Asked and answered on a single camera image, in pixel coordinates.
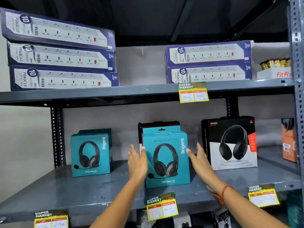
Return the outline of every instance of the gray shelf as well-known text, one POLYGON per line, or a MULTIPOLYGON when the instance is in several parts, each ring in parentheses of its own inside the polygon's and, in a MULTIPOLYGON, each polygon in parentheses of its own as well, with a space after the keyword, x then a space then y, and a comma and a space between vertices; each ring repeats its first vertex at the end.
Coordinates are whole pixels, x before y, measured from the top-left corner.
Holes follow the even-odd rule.
MULTIPOLYGON (((259 80, 236 80, 236 81, 212 81, 207 82, 206 87, 209 97, 223 97, 221 93, 226 91, 247 91, 245 95, 261 95, 264 89, 280 89, 279 92, 265 94, 283 94, 282 88, 293 87, 293 78, 274 78, 259 80), (257 93, 248 90, 259 90, 257 93)), ((177 84, 156 84, 142 86, 120 86, 104 88, 84 88, 65 90, 33 90, 18 92, 0 92, 1 105, 27 105, 46 106, 60 105, 62 108, 84 107, 110 104, 135 104, 158 101, 177 101, 177 84)))
POLYGON ((300 171, 296 162, 283 159, 282 146, 259 147, 257 150, 257 157, 262 161, 276 165, 295 174, 300 171))
MULTIPOLYGON (((117 161, 110 174, 72 177, 71 166, 60 166, 17 194, 0 203, 0 217, 5 222, 33 220, 36 211, 68 209, 70 216, 99 215, 111 203, 129 178, 126 161, 117 161)), ((145 199, 175 192, 179 204, 214 200, 205 184, 190 168, 191 184, 162 188, 141 188, 133 209, 145 207, 145 199)), ((216 171, 217 175, 238 192, 256 184, 274 183, 276 191, 300 189, 299 177, 287 170, 259 160, 256 168, 216 171)))

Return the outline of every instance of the person's arm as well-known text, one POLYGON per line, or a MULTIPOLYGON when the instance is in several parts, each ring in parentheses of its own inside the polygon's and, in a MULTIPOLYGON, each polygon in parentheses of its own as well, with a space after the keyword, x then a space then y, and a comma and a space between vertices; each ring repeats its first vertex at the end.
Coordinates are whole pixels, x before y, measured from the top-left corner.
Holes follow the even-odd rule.
MULTIPOLYGON (((197 143, 196 156, 190 149, 187 149, 187 154, 200 178, 218 195, 222 195, 222 191, 226 183, 216 176, 201 145, 197 143)), ((251 203, 231 187, 228 187, 225 190, 223 200, 225 207, 243 228, 288 227, 275 217, 251 203)))
POLYGON ((128 166, 129 181, 90 228, 123 228, 125 226, 135 196, 142 187, 142 183, 148 172, 145 147, 142 147, 141 156, 139 157, 134 146, 131 145, 128 166))

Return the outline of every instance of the shelf post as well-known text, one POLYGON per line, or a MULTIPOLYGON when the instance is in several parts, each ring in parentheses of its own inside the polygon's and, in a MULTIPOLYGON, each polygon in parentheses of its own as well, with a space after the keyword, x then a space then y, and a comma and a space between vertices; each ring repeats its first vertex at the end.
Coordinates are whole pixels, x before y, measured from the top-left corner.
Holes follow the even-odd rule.
POLYGON ((237 96, 226 97, 227 117, 239 116, 239 102, 237 96))
POLYGON ((51 107, 54 166, 66 165, 62 109, 51 107))
POLYGON ((291 73, 295 84, 295 127, 297 133, 296 150, 298 152, 299 175, 302 183, 302 208, 304 206, 304 0, 289 0, 289 31, 291 45, 291 73))

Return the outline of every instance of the headphones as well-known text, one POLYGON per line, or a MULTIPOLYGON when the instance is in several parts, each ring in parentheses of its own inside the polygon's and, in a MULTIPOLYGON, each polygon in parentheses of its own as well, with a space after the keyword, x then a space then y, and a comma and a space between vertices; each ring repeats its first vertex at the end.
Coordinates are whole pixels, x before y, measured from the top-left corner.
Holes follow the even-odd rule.
POLYGON ((149 178, 163 179, 163 178, 166 178, 166 177, 174 177, 174 176, 177 175, 178 155, 177 155, 177 152, 172 145, 167 144, 167 143, 163 143, 163 144, 158 145, 156 147, 156 149, 154 150, 153 162, 154 162, 155 172, 159 176, 161 176, 162 178, 156 178, 156 177, 154 177, 154 175, 152 173, 148 174, 149 178), (163 146, 168 147, 169 150, 171 151, 172 155, 173 155, 173 162, 170 162, 167 166, 165 166, 165 164, 163 164, 161 161, 158 160, 158 152, 163 146))
MULTIPOLYGON (((100 160, 100 151, 99 151, 99 148, 98 146, 96 145, 95 142, 92 142, 92 141, 85 141, 81 144, 81 146, 79 147, 79 152, 78 152, 78 155, 79 155, 79 163, 87 168, 87 167, 90 167, 89 169, 91 168, 96 168, 99 166, 99 160, 100 160), (90 159, 83 155, 83 148, 86 144, 91 144, 94 149, 95 149, 95 152, 96 152, 96 155, 94 155, 93 157, 91 157, 90 159)), ((74 165, 74 168, 75 169, 81 169, 79 168, 78 165, 74 165)))
POLYGON ((282 118, 281 123, 283 124, 286 131, 292 130, 294 125, 294 118, 282 118))
POLYGON ((248 148, 248 138, 247 138, 247 132, 246 130, 240 126, 240 125, 233 125, 230 126, 223 134, 222 138, 221 138, 221 144, 219 145, 219 152, 221 153, 222 157, 225 160, 229 160, 230 158, 232 158, 232 154, 235 157, 235 159, 240 160, 242 159, 246 152, 247 152, 247 148, 248 148), (229 132, 231 130, 237 129, 237 128, 241 128, 243 130, 243 139, 239 142, 237 142, 234 146, 233 152, 231 152, 229 146, 225 143, 225 139, 228 136, 229 132))

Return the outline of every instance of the right hand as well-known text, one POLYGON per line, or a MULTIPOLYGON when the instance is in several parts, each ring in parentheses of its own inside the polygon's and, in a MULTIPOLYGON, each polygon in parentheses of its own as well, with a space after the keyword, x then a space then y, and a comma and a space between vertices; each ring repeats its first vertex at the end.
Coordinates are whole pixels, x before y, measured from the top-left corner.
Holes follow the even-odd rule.
POLYGON ((197 143, 197 154, 195 156, 194 153, 190 149, 187 149, 187 154, 191 159, 192 165, 194 167, 195 172, 198 176, 203 180, 203 182, 208 185, 213 191, 217 193, 221 193, 225 183, 222 182, 218 176, 216 176, 214 170, 212 169, 207 155, 204 152, 204 149, 201 147, 199 143, 197 143))

